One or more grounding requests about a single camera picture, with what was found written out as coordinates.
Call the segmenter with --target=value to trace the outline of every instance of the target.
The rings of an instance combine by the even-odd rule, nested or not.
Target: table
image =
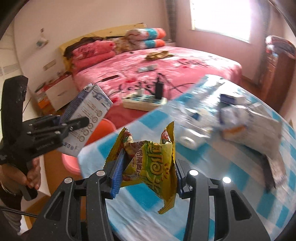
[[[252,103],[260,102],[258,98],[229,81],[226,81],[211,98],[219,98],[219,93],[225,91],[242,93]],[[182,103],[185,95],[127,125],[134,141],[159,142],[161,132],[175,119],[173,106]],[[214,133],[210,141],[197,151],[176,143],[176,157],[188,160],[207,177],[221,179],[229,176],[257,212],[271,240],[274,240],[296,210],[296,135],[291,126],[266,104],[264,109],[272,118],[283,122],[280,153],[287,172],[287,181],[270,193],[264,190],[260,155],[245,146],[223,140],[219,133]],[[103,168],[119,132],[120,130],[117,130],[82,149],[78,160],[84,178]],[[157,211],[162,208],[163,201],[142,183],[121,188],[116,198],[106,200],[106,203],[112,228],[121,240],[183,239],[189,199],[182,200],[177,196],[174,208],[159,215]],[[210,197],[209,240],[214,239],[213,209],[213,198]]]

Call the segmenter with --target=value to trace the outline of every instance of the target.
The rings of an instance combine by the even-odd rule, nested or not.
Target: wooden cabinet
[[[279,112],[291,85],[295,60],[284,53],[268,54],[267,60],[260,98],[276,112]]]

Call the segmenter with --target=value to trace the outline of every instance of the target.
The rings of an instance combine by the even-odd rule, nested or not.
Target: human hand
[[[19,169],[10,165],[3,164],[2,172],[8,179],[14,180],[20,185],[28,186],[29,188],[35,188],[38,190],[41,184],[40,174],[40,159],[36,157],[32,160],[32,169],[29,170],[27,176],[25,176]]]

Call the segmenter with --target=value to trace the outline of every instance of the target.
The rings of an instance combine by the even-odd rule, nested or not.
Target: orange stool
[[[102,137],[112,133],[113,131],[116,131],[115,125],[110,120],[102,119],[85,145],[87,146],[87,145],[101,139]],[[63,161],[65,168],[69,172],[71,172],[75,175],[81,175],[80,167],[79,167],[78,160],[76,157],[62,154],[62,161]]]

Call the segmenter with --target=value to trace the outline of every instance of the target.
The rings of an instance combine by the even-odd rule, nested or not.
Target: bracelet
[[[1,180],[0,180],[0,183],[1,183],[1,186],[2,186],[2,188],[3,188],[3,190],[4,190],[5,192],[7,192],[8,194],[13,195],[14,197],[16,196],[15,193],[12,193],[11,191],[9,191],[9,190],[3,185],[3,183],[1,182]]]

